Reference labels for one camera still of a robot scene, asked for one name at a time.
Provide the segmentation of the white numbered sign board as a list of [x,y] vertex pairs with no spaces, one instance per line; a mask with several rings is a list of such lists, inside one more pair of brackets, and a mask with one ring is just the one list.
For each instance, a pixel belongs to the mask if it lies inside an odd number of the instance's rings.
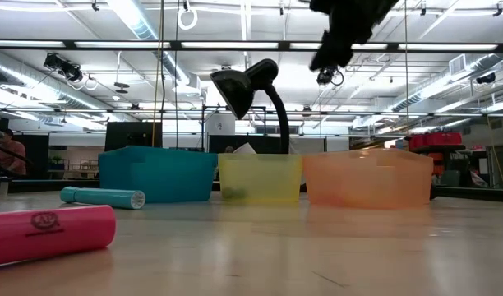
[[205,130],[209,135],[230,136],[235,134],[235,123],[232,114],[214,113],[205,120]]

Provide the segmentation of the orange translucent plastic bin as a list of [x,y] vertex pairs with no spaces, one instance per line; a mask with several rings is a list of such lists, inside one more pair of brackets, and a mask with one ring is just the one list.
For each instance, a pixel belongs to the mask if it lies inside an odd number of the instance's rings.
[[399,149],[349,150],[302,158],[311,204],[405,209],[430,201],[432,158]]

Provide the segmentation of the black background monitor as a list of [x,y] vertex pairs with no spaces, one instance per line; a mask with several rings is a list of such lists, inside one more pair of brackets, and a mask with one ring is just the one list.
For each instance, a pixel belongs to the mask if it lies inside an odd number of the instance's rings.
[[108,123],[104,150],[117,150],[126,146],[162,146],[162,124],[143,122]]

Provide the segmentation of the black desk lamp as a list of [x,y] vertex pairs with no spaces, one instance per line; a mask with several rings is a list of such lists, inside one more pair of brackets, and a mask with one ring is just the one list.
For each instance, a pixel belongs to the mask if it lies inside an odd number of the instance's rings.
[[211,73],[210,79],[238,120],[251,109],[255,93],[258,90],[264,91],[273,103],[279,120],[280,152],[288,154],[288,115],[284,102],[273,86],[273,81],[278,74],[278,64],[272,59],[265,58],[244,72],[233,69],[220,70]]

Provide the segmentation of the teal plastic bin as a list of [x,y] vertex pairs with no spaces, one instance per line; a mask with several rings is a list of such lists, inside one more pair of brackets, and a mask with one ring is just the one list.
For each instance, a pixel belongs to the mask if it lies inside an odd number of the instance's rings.
[[128,146],[99,154],[100,186],[137,190],[148,203],[198,202],[210,199],[216,154]]

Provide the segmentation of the red storage bins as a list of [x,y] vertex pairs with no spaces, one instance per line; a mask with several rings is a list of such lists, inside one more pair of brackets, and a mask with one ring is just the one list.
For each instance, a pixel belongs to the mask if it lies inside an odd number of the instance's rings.
[[462,141],[459,132],[430,132],[412,135],[408,143],[413,150],[424,146],[457,146],[461,145]]

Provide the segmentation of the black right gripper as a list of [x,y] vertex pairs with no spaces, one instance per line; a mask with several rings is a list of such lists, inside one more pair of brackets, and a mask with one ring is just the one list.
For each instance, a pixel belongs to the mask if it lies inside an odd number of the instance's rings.
[[381,23],[399,0],[310,0],[313,12],[328,16],[329,29],[321,37],[311,70],[346,67],[350,61],[350,44],[366,43],[372,28]]

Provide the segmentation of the blue highlighter marker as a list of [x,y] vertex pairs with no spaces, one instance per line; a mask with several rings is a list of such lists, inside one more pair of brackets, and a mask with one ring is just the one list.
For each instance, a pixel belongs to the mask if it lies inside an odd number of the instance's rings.
[[145,205],[145,193],[133,190],[65,187],[60,199],[66,203],[107,205],[113,208],[139,210]]

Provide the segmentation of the pink highlighter marker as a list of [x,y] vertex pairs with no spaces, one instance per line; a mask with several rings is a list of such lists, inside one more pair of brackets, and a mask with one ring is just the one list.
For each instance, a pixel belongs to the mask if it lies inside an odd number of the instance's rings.
[[0,265],[105,248],[115,232],[111,206],[0,212]]

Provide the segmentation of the person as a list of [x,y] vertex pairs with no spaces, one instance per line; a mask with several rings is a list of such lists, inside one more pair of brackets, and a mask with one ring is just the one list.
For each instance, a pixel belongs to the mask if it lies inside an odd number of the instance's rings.
[[[0,147],[5,150],[14,152],[20,156],[25,157],[25,146],[19,141],[13,140],[13,132],[11,129],[5,129],[2,131],[4,136],[0,138]],[[25,161],[16,158],[13,155],[9,155],[6,152],[0,151],[0,165],[13,173],[19,175],[26,175],[26,163]]]

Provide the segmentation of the yellow translucent plastic bin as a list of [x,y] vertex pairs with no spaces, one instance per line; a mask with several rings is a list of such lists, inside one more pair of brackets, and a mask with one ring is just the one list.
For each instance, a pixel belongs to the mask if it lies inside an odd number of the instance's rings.
[[219,186],[226,202],[290,204],[299,201],[302,157],[284,154],[220,154]]

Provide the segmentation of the black background panel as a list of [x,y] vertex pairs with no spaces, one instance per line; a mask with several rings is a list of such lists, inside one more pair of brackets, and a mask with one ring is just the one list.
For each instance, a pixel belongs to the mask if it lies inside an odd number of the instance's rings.
[[280,154],[280,139],[269,136],[225,136],[210,135],[208,140],[208,151],[210,153],[223,153],[228,146],[235,150],[245,144],[258,154]]

